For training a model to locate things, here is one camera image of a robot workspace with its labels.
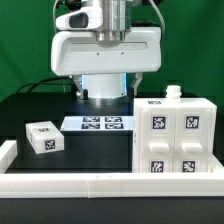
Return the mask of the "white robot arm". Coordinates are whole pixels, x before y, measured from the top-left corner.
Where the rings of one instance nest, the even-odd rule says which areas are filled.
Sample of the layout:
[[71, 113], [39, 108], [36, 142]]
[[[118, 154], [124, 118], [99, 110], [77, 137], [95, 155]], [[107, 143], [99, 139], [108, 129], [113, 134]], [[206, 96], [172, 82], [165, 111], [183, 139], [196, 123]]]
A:
[[55, 16], [51, 69], [69, 76], [77, 96], [94, 103], [135, 95], [145, 72], [161, 66], [163, 24], [132, 19], [153, 0], [67, 0], [70, 12]]

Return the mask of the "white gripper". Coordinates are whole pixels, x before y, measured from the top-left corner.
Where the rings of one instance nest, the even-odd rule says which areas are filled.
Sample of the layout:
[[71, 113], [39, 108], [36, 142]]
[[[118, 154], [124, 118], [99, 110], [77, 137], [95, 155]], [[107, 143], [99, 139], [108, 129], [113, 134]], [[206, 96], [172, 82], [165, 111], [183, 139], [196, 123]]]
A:
[[88, 99], [81, 75], [135, 73], [134, 96], [142, 72], [161, 66], [161, 33], [158, 27], [134, 27], [124, 41], [99, 42], [94, 32], [58, 32], [52, 41], [51, 69], [58, 76], [74, 76], [76, 95]]

